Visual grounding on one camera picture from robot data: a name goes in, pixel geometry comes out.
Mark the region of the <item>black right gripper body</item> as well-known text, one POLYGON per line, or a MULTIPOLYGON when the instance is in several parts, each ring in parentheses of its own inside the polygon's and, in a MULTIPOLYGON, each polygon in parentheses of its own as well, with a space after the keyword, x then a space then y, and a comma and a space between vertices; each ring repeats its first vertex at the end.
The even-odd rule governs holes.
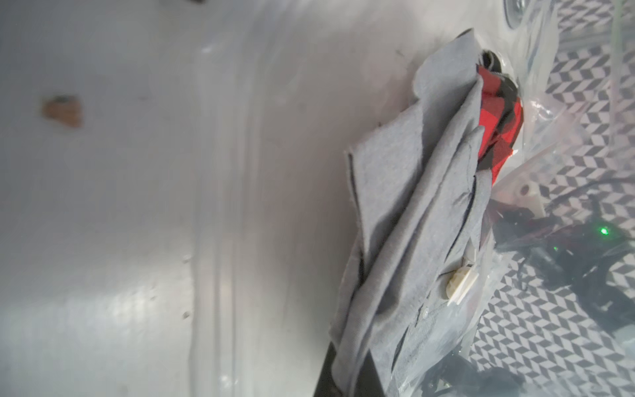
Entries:
POLYGON ((543 289, 567 288, 582 310, 605 332, 634 324, 634 300, 608 283, 611 268, 634 252, 634 240, 603 217, 591 200, 590 216, 565 225, 554 214, 539 218, 530 209, 495 203, 495 249, 521 256, 518 287, 526 290, 525 266, 536 272, 543 289))

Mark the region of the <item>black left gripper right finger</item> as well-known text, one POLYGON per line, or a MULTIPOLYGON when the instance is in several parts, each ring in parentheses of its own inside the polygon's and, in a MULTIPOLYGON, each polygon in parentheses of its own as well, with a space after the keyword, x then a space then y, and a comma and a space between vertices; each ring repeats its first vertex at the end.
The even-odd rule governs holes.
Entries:
POLYGON ((355 386, 354 397, 385 397, 375 362, 370 352, 366 354, 355 386))

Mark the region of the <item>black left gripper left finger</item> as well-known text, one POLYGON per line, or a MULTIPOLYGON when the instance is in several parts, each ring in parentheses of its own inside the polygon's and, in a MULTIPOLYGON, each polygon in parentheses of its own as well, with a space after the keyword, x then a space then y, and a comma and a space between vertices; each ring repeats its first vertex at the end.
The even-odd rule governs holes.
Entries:
POLYGON ((317 385, 314 390, 314 397, 344 397, 336 386, 332 377, 332 364, 336 357, 336 349, 331 342, 328 346, 326 356, 324 358, 322 369, 317 380, 317 385))

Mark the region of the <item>clear vacuum bag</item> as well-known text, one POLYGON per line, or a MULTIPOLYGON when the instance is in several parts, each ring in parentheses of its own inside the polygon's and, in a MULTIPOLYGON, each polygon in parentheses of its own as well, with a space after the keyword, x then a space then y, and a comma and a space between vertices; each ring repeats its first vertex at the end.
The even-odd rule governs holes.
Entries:
POLYGON ((425 309, 391 396, 634 393, 634 4, 509 1, 527 132, 493 193, 491 259, 425 309))

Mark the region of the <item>grey garment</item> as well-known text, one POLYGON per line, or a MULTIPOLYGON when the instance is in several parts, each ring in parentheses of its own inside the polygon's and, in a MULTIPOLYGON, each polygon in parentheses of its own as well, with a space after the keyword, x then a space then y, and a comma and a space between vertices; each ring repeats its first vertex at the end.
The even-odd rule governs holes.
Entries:
POLYGON ((481 46, 473 31, 428 56, 414 102, 347 154, 358 234, 339 289, 331 375, 345 396, 372 360, 386 396, 405 396, 458 339, 443 291, 478 243, 492 175, 478 168, 481 46))

